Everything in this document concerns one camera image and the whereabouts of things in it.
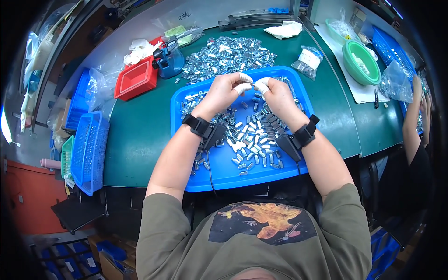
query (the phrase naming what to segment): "pink bottle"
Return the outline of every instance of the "pink bottle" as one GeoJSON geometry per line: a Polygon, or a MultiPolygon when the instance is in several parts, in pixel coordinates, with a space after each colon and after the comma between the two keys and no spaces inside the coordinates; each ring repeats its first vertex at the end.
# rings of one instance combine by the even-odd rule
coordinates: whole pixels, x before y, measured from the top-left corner
{"type": "Polygon", "coordinates": [[[50,169],[50,168],[60,169],[60,161],[52,160],[52,159],[41,159],[40,166],[48,168],[48,169],[50,169]]]}

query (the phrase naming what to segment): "green mesh basket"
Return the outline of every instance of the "green mesh basket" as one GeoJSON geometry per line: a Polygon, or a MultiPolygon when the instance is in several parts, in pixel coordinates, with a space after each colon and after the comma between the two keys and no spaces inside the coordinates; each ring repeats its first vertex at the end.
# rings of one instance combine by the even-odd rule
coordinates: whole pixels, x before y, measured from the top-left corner
{"type": "Polygon", "coordinates": [[[71,173],[70,165],[72,164],[73,139],[74,139],[74,136],[72,135],[62,145],[62,152],[60,155],[60,166],[61,166],[60,172],[61,172],[62,178],[64,178],[64,176],[67,173],[71,173]]]}

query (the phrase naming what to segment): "green workbench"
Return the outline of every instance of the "green workbench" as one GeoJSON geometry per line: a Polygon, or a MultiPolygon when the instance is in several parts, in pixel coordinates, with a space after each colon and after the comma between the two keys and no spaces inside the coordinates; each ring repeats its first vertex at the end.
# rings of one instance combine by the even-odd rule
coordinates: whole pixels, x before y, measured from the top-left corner
{"type": "MultiPolygon", "coordinates": [[[[342,70],[330,48],[317,33],[302,31],[298,36],[278,40],[263,29],[220,32],[206,30],[205,36],[181,49],[185,56],[199,51],[209,37],[252,37],[262,46],[278,55],[275,65],[290,66],[297,60],[301,45],[321,47],[324,59],[317,69],[316,80],[299,73],[310,98],[315,115],[320,118],[319,129],[340,152],[343,158],[370,155],[400,143],[403,114],[393,100],[388,108],[382,104],[374,109],[373,103],[356,104],[342,70]]],[[[379,60],[381,70],[384,63],[379,60]]],[[[145,187],[155,163],[171,138],[170,100],[185,85],[176,85],[175,77],[158,79],[157,87],[132,100],[118,100],[110,119],[110,131],[104,162],[104,185],[145,187]]]]}

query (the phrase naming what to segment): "fluorescent light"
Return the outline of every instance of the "fluorescent light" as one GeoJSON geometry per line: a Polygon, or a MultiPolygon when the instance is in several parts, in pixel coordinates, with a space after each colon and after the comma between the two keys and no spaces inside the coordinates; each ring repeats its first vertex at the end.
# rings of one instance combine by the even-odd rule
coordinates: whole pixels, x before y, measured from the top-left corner
{"type": "Polygon", "coordinates": [[[396,8],[392,7],[392,9],[394,9],[395,12],[396,12],[396,14],[397,14],[401,19],[403,19],[403,17],[402,17],[401,14],[396,10],[396,8]]]}
{"type": "Polygon", "coordinates": [[[8,143],[11,143],[13,139],[11,138],[11,131],[9,130],[8,122],[6,121],[6,115],[4,114],[4,108],[1,108],[1,132],[8,143]]]}

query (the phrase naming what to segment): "coworker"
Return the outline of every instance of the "coworker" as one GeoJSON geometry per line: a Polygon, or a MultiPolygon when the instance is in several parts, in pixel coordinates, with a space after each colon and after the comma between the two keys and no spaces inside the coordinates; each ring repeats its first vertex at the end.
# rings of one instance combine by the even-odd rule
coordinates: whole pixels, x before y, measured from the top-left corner
{"type": "Polygon", "coordinates": [[[412,79],[413,102],[409,103],[403,122],[405,154],[388,159],[379,181],[379,209],[389,216],[409,217],[427,209],[434,195],[430,161],[431,96],[422,93],[417,75],[412,79]],[[418,114],[422,115],[422,138],[416,131],[418,114]]]}
{"type": "MultiPolygon", "coordinates": [[[[247,82],[238,72],[217,76],[192,115],[210,121],[251,88],[247,82]]],[[[285,83],[264,78],[255,89],[291,131],[309,123],[285,83]]],[[[366,279],[372,267],[366,212],[343,159],[318,130],[302,152],[323,199],[319,224],[301,208],[244,201],[191,231],[181,202],[200,140],[182,125],[157,161],[143,201],[139,280],[366,279]]]]}

